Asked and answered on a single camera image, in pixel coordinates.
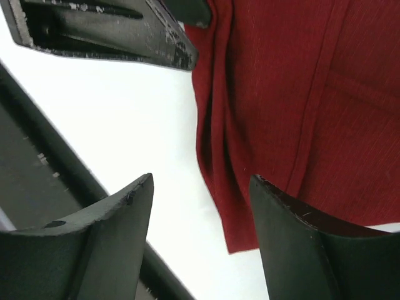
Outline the red cloth napkin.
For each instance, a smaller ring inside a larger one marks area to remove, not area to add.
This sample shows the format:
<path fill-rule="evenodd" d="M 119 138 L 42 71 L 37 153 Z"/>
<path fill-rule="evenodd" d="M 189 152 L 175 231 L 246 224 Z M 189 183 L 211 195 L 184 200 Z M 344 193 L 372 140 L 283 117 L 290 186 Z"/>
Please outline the red cloth napkin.
<path fill-rule="evenodd" d="M 399 221 L 399 2 L 210 1 L 197 159 L 230 253 L 258 246 L 249 180 L 362 226 Z"/>

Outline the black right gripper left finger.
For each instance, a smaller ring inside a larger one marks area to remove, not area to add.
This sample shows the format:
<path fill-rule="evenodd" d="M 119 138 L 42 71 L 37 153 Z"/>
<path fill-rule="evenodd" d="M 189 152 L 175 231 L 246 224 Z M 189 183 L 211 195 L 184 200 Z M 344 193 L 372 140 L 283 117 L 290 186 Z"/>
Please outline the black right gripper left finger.
<path fill-rule="evenodd" d="M 43 227 L 1 233 L 2 299 L 134 299 L 151 174 Z"/>

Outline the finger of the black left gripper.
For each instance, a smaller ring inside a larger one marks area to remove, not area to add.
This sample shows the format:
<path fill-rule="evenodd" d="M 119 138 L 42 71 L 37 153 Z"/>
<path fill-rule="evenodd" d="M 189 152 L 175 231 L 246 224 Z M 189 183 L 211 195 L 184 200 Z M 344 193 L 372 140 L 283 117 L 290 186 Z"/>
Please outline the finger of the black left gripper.
<path fill-rule="evenodd" d="M 7 25 L 22 47 L 67 58 L 192 71 L 198 50 L 162 1 L 13 1 Z"/>
<path fill-rule="evenodd" d="M 174 18 L 184 24 L 197 28 L 207 28 L 212 12 L 206 0 L 163 0 Z"/>

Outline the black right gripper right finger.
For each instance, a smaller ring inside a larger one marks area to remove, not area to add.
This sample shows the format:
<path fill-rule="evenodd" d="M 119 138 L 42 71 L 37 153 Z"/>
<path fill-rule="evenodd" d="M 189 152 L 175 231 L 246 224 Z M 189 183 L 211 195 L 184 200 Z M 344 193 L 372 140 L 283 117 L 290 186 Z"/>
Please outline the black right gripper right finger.
<path fill-rule="evenodd" d="M 332 217 L 252 176 L 270 299 L 398 299 L 399 234 Z"/>

